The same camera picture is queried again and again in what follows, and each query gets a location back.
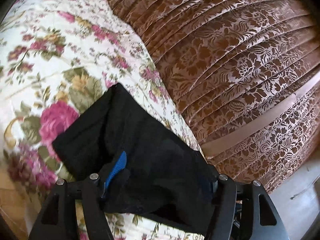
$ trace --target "brown floral fabric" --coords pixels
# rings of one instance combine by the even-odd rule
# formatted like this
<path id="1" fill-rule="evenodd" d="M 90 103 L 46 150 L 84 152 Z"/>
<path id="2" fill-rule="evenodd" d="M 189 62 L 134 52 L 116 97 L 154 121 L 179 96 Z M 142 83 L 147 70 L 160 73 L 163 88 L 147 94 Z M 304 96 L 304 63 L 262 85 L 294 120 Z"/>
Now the brown floral fabric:
<path id="1" fill-rule="evenodd" d="M 111 0 L 144 41 L 200 145 L 262 116 L 320 71 L 320 40 L 300 0 Z M 242 142 L 207 155 L 271 192 L 318 144 L 319 82 Z"/>

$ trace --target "floral bedsheet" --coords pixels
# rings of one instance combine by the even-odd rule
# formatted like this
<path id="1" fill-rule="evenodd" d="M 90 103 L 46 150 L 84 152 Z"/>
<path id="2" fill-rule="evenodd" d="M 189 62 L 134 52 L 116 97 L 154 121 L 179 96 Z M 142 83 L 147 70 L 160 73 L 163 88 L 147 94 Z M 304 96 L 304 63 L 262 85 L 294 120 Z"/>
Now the floral bedsheet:
<path id="1" fill-rule="evenodd" d="M 117 82 L 200 150 L 143 42 L 107 0 L 16 1 L 0 26 L 1 147 L 10 176 L 33 203 L 43 201 L 58 178 L 73 179 L 52 141 Z M 81 203 L 76 206 L 84 240 Z M 202 238 L 133 214 L 106 217 L 115 239 Z"/>

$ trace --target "blue object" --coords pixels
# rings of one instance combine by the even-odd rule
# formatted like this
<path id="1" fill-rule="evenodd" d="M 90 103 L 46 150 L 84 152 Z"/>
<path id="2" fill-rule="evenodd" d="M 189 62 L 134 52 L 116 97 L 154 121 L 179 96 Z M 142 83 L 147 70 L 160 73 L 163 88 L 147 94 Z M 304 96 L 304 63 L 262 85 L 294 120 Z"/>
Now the blue object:
<path id="1" fill-rule="evenodd" d="M 127 164 L 127 154 L 125 153 L 125 151 L 123 151 L 119 159 L 116 161 L 115 166 L 112 168 L 109 176 L 106 179 L 106 182 L 104 184 L 104 192 L 109 187 L 109 184 L 111 180 L 114 178 L 114 176 L 116 176 L 120 171 L 122 171 L 125 168 L 126 164 Z"/>

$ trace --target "folded black garment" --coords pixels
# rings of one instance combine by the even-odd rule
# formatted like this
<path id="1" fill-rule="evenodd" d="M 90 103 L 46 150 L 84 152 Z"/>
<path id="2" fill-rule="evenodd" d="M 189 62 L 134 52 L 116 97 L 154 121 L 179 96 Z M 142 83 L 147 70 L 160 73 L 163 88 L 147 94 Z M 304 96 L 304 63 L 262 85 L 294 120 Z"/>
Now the folded black garment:
<path id="1" fill-rule="evenodd" d="M 215 208 L 214 166 L 151 117 L 121 84 L 109 88 L 53 147 L 77 180 L 125 151 L 126 168 L 111 181 L 104 211 L 206 234 Z"/>

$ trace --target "silver bolt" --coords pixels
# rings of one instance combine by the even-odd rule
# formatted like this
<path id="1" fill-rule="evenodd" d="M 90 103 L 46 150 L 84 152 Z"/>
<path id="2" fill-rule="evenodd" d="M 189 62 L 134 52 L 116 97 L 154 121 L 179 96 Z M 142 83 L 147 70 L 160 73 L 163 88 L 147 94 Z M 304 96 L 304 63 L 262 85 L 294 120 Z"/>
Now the silver bolt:
<path id="1" fill-rule="evenodd" d="M 252 183 L 253 183 L 253 185 L 255 185 L 256 187 L 260 187 L 260 186 L 261 186 L 261 182 L 258 181 L 258 180 L 254 180 Z"/>
<path id="2" fill-rule="evenodd" d="M 226 174 L 220 174 L 219 175 L 219 179 L 220 180 L 227 180 L 228 179 L 228 176 Z"/>
<path id="3" fill-rule="evenodd" d="M 64 179 L 58 179 L 56 183 L 57 185 L 61 186 L 64 184 Z"/>
<path id="4" fill-rule="evenodd" d="M 92 180 L 95 180 L 95 179 L 97 179 L 97 178 L 99 178 L 99 174 L 98 174 L 98 173 L 92 173 L 92 174 L 90 175 L 90 179 L 92 179 Z"/>

